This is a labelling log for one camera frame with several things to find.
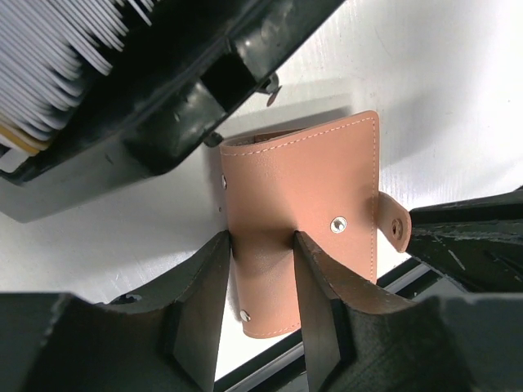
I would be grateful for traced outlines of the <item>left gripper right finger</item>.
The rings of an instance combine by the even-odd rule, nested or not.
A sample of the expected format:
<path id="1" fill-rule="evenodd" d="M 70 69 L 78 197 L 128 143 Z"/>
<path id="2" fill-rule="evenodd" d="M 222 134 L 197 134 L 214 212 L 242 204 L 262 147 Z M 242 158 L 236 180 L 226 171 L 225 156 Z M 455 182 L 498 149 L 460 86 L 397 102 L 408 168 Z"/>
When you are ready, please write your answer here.
<path id="1" fill-rule="evenodd" d="M 347 332 L 337 344 L 305 339 L 312 391 L 519 391 L 522 297 L 431 296 L 415 302 L 348 269 L 308 234 L 293 238 L 301 329 L 338 301 Z"/>

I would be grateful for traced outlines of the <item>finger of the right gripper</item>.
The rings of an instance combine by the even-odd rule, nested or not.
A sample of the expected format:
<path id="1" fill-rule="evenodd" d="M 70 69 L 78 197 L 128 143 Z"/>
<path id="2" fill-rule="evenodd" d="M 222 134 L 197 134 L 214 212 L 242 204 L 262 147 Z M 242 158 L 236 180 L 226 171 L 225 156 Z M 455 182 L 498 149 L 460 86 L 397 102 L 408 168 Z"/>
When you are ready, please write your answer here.
<path id="1" fill-rule="evenodd" d="M 466 292 L 522 291 L 522 191 L 410 211 L 407 253 Z"/>

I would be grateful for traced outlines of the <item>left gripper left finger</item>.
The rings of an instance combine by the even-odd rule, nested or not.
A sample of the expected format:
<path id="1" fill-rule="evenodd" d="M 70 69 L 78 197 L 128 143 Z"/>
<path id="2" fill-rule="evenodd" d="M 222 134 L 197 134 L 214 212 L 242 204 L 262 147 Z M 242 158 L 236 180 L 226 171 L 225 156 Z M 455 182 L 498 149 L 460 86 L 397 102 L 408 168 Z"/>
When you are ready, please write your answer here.
<path id="1" fill-rule="evenodd" d="M 108 304 L 66 292 L 3 293 L 2 390 L 212 390 L 229 270 L 222 231 Z"/>

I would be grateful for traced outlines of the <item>brown leather card holder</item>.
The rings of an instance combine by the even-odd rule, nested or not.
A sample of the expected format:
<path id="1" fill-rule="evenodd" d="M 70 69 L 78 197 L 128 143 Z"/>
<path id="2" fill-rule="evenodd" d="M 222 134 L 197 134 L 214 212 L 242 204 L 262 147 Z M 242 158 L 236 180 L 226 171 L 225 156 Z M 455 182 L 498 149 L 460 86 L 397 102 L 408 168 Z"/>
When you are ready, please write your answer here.
<path id="1" fill-rule="evenodd" d="M 301 326 L 293 260 L 297 231 L 370 282 L 378 277 L 378 234 L 398 252 L 407 250 L 411 216 L 379 189 L 379 152 L 379 117 L 372 110 L 221 144 L 246 336 L 268 339 Z"/>

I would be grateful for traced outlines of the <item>black card dispenser box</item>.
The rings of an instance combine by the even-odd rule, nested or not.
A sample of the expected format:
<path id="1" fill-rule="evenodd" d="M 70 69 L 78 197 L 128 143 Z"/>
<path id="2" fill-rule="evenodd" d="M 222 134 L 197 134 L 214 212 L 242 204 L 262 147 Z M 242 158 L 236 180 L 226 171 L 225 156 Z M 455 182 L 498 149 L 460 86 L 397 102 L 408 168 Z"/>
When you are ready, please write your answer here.
<path id="1" fill-rule="evenodd" d="M 172 171 L 339 8 L 337 1 L 156 1 L 50 147 L 1 170 L 1 210 L 34 221 Z"/>

